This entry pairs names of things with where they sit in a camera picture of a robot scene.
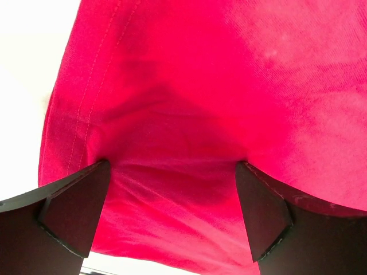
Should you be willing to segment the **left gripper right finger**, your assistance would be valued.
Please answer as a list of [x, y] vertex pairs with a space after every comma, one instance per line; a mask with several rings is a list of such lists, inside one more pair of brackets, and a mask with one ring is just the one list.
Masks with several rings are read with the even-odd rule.
[[236, 166], [252, 260], [261, 274], [365, 274], [366, 212], [314, 197], [247, 162]]

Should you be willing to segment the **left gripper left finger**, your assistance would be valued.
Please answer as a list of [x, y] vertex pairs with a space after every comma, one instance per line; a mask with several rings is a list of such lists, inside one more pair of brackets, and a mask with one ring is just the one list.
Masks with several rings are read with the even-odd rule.
[[111, 178], [102, 160], [1, 201], [1, 274], [79, 274]]

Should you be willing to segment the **crimson red t shirt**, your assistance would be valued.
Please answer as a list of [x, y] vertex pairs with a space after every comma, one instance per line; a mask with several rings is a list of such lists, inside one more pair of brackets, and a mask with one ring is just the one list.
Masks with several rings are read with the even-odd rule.
[[366, 2], [82, 1], [39, 184], [100, 159], [111, 183], [93, 252], [258, 274], [238, 161], [366, 209]]

